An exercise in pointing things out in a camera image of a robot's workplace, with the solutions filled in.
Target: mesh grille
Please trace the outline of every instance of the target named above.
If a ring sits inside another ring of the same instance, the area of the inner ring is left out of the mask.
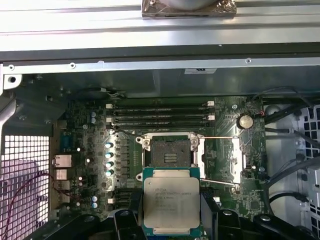
[[[0,236],[7,224],[9,205],[17,190],[39,173],[49,171],[49,137],[5,136],[0,176]],[[48,221],[49,177],[27,184],[14,200],[6,240],[27,237]]]

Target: black cable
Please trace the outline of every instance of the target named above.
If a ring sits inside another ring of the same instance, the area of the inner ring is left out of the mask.
[[[295,199],[303,202],[303,203],[308,203],[309,200],[307,199],[307,197],[305,195],[303,195],[302,193],[300,192],[283,192],[283,193],[279,193],[279,194],[276,194],[274,195],[273,197],[271,197],[269,199],[269,202],[272,203],[274,200],[277,200],[279,198],[282,198],[282,197],[294,197]]]
[[[270,128],[270,127],[266,127],[265,128],[266,132],[271,132],[271,133],[277,133],[277,134],[290,134],[290,130],[289,129],[274,129],[274,128]],[[303,138],[306,142],[308,142],[309,144],[311,144],[312,146],[314,146],[317,149],[320,149],[320,143],[318,143],[317,141],[313,140],[312,138],[304,135],[303,133],[294,130],[293,134]]]
[[[305,169],[310,166],[319,165],[320,166],[320,157],[315,157],[313,159],[310,159],[308,161],[304,161],[302,163],[299,163],[295,166],[289,167],[286,170],[282,171],[275,177],[271,177],[270,181],[266,183],[263,187],[263,201],[265,206],[267,207],[269,213],[271,215],[274,215],[274,211],[271,208],[270,202],[269,202],[269,188],[274,185],[275,183],[279,182],[281,179],[289,176],[290,174],[300,170]]]
[[[297,229],[299,229],[300,231],[304,232],[305,234],[308,234],[311,237],[314,237],[315,239],[319,239],[318,238],[318,234],[315,234],[312,230],[310,230],[309,228],[305,227],[305,226],[296,226]]]
[[[280,110],[280,111],[277,111],[269,116],[266,116],[264,118],[264,124],[267,125],[267,124],[271,124],[271,123],[274,123],[280,119],[283,119],[285,118],[286,116],[289,116],[290,114],[293,114],[305,107],[307,107],[308,105],[305,104],[305,103],[301,103],[301,104],[297,104],[297,105],[291,105],[291,106],[288,106],[286,107],[285,109],[283,110]]]
[[[311,108],[314,107],[314,104],[311,103],[308,99],[306,99],[300,92],[298,92],[294,87],[292,86],[279,86],[279,87],[274,87],[274,88],[270,88],[268,90],[262,91],[256,95],[253,96],[253,98],[251,99],[251,101],[254,101],[256,98],[258,98],[261,95],[273,92],[273,91],[277,91],[277,90],[291,90],[293,92],[296,93],[296,95],[302,100],[304,101],[308,106],[310,106]]]

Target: circuit board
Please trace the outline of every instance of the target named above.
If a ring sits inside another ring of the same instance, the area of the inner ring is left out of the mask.
[[[142,187],[139,174],[143,167],[163,167],[158,166],[159,151],[169,149],[168,142],[175,148],[190,147],[186,134],[156,133],[188,133],[204,139],[204,153],[197,159],[204,166],[202,178],[222,182],[201,181],[201,187],[215,189],[221,207],[243,217],[264,213],[259,180],[267,170],[265,126],[259,117],[262,109],[260,101],[250,102],[244,96],[71,102],[60,145],[62,154],[72,154],[72,166],[61,180],[69,182],[61,190],[68,191],[70,198],[61,198],[61,204],[67,201],[71,211],[101,219],[114,209],[127,208],[131,192]],[[237,127],[243,114],[258,116],[252,127]],[[151,151],[137,138],[147,134],[154,134]],[[197,153],[183,152],[179,156],[168,150],[165,167],[181,167],[187,163],[179,159],[197,157]],[[237,171],[233,169],[236,158],[244,161],[237,163]]]

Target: cpu processor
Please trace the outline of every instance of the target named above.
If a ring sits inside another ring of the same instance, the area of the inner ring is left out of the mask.
[[[143,170],[143,228],[147,236],[199,237],[199,168]]]

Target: wire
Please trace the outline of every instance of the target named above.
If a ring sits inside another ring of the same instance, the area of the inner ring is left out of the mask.
[[[124,133],[126,135],[129,135],[129,136],[133,136],[133,137],[136,137],[136,138],[141,138],[141,135],[130,133],[130,132],[127,132],[127,131],[122,130],[122,129],[117,129],[117,131],[120,132],[120,133]]]
[[[101,92],[101,93],[107,93],[109,95],[109,97],[118,97],[121,94],[118,92],[114,92],[112,93],[111,91],[107,90],[104,87],[87,87],[87,88],[82,88],[78,91],[76,91],[73,95],[71,95],[70,97],[72,99],[75,99],[79,94],[81,93],[90,93],[90,92]]]
[[[282,165],[282,167],[280,167],[280,169],[273,176],[278,175],[279,173],[281,173],[282,170],[286,169],[291,164],[293,164],[294,162],[297,162],[297,161],[298,161],[297,158],[294,158],[294,159],[291,159],[291,160],[287,161],[285,164]]]
[[[278,175],[270,178],[269,182],[267,182],[263,188],[263,201],[264,201],[264,204],[267,207],[267,209],[271,215],[274,215],[274,211],[272,210],[270,202],[269,202],[269,188],[271,186],[273,186],[275,183],[279,182],[281,179],[289,176],[290,174],[292,174],[300,169],[304,169],[304,168],[314,166],[314,165],[320,166],[320,157],[315,157],[315,158],[310,159],[308,161],[304,161],[304,162],[299,163],[295,166],[289,167],[286,170],[279,173]]]
[[[43,176],[49,176],[52,180],[52,186],[55,182],[54,180],[54,177],[52,175],[50,175],[49,173],[46,173],[46,172],[43,172],[39,175],[36,175],[32,178],[30,178],[28,181],[26,181],[21,187],[18,188],[18,190],[15,192],[15,194],[13,195],[12,197],[12,200],[10,202],[10,205],[9,205],[9,208],[8,208],[8,211],[7,211],[7,217],[6,217],[6,224],[5,224],[5,229],[4,229],[4,232],[3,234],[1,235],[1,239],[3,240],[6,240],[8,238],[8,231],[9,231],[9,224],[10,224],[10,217],[11,217],[11,212],[12,212],[12,207],[14,206],[14,203],[15,203],[15,200],[18,196],[18,193],[24,189],[28,184],[30,184],[34,179],[37,179],[37,178],[40,178],[40,177],[43,177]],[[60,191],[59,189],[53,187],[54,190],[56,190],[57,192],[61,193],[61,194],[64,194],[64,195],[67,195],[68,197],[71,197],[69,194],[66,194],[62,191]]]
[[[292,86],[279,86],[279,87],[274,87],[274,88],[270,88],[268,90],[262,91],[256,95],[253,96],[253,98],[251,99],[251,101],[254,101],[256,98],[260,97],[261,95],[273,92],[273,91],[277,91],[277,90],[291,90],[293,92],[296,93],[296,95],[302,100],[304,101],[307,105],[309,105],[311,108],[314,107],[314,104],[311,103],[308,99],[306,99],[300,92],[298,92],[294,87]]]
[[[315,239],[319,239],[318,238],[318,234],[314,233],[312,230],[310,230],[309,228],[305,227],[305,226],[296,226],[296,228],[298,228],[300,231],[310,235],[311,237],[314,237]]]
[[[270,132],[270,133],[277,133],[277,134],[290,134],[290,129],[275,129],[275,128],[266,127],[265,131]],[[317,141],[304,135],[303,133],[294,130],[293,134],[300,137],[300,138],[303,138],[306,142],[308,142],[309,144],[311,144],[315,148],[320,149],[320,143],[318,143]]]
[[[271,197],[269,199],[269,202],[272,203],[274,200],[277,200],[279,198],[282,198],[282,197],[294,197],[295,199],[303,202],[303,203],[308,203],[309,200],[307,199],[307,197],[305,195],[303,195],[302,193],[300,192],[283,192],[283,193],[279,193],[279,194],[276,194],[274,195],[273,197]]]
[[[286,107],[285,109],[281,110],[281,111],[277,111],[267,117],[264,118],[264,124],[271,124],[274,123],[280,119],[285,118],[286,116],[289,116],[290,114],[293,114],[305,107],[307,107],[308,105],[305,104],[304,102],[301,104],[297,104],[297,105],[291,105]]]

